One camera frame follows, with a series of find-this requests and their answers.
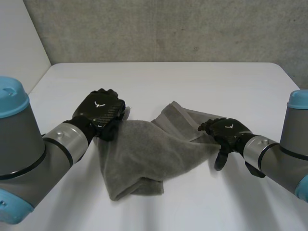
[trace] white table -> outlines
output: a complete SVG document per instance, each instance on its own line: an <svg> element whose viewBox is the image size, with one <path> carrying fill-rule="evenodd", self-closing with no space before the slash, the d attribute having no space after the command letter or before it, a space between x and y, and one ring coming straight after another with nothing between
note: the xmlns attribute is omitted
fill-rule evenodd
<svg viewBox="0 0 308 231"><path fill-rule="evenodd" d="M152 120L173 100L236 118L279 141L289 94L298 87L270 63L104 63L52 66L30 94L42 133L71 117L99 88L114 89L130 119ZM239 154L221 172L215 157L165 182L162 196L112 202L92 144L35 211L1 231L307 230L308 204L269 178L248 172Z"/></svg>

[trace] gray towel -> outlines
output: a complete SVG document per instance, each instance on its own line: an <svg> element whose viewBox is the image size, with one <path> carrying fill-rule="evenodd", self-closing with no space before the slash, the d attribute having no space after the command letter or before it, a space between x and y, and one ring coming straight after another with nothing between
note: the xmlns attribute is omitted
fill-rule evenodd
<svg viewBox="0 0 308 231"><path fill-rule="evenodd" d="M101 171L113 201L128 194L164 192L163 180L190 171L219 145L198 126L219 116L182 108L172 102L154 121L123 121L112 142L97 139Z"/></svg>

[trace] logo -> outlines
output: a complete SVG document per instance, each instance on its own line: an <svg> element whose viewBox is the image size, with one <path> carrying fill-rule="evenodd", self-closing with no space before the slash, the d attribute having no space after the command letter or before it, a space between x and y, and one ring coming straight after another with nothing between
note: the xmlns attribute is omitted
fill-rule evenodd
<svg viewBox="0 0 308 231"><path fill-rule="evenodd" d="M105 106L105 104L100 105L100 104L96 103L96 101L94 102L94 104L95 104L96 108Z"/></svg>
<svg viewBox="0 0 308 231"><path fill-rule="evenodd" d="M233 124L232 124L231 126L229 126L229 127L228 127L228 126L225 126L225 128L231 128L231 129L232 129L232 128L233 128Z"/></svg>

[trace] blue joint cover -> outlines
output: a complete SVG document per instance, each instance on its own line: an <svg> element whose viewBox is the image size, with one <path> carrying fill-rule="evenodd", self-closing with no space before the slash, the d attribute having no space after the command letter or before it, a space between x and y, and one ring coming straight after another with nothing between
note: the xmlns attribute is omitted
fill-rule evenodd
<svg viewBox="0 0 308 231"><path fill-rule="evenodd" d="M290 95L288 107L294 109L308 109L308 90L296 90Z"/></svg>
<svg viewBox="0 0 308 231"><path fill-rule="evenodd" d="M34 210L28 202L0 189L0 222L18 224Z"/></svg>
<svg viewBox="0 0 308 231"><path fill-rule="evenodd" d="M0 119L23 111L29 103L21 82L15 78L0 76Z"/></svg>
<svg viewBox="0 0 308 231"><path fill-rule="evenodd" d="M295 196L308 202L308 175L306 175L295 189Z"/></svg>

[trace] robotic hand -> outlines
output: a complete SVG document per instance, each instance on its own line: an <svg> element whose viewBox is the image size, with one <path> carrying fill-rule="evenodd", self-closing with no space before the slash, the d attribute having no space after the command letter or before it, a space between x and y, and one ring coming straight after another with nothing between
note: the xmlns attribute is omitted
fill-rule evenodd
<svg viewBox="0 0 308 231"><path fill-rule="evenodd" d="M208 120L199 131L206 131L221 149L215 170L225 166L228 155L238 152L249 172L268 176L298 198L308 202L308 90L291 93L280 143L254 135L235 119Z"/></svg>
<svg viewBox="0 0 308 231"><path fill-rule="evenodd" d="M9 224L34 210L93 137L112 140L125 110L113 90L93 91L71 120L42 137L18 80L0 77L0 105L0 221Z"/></svg>

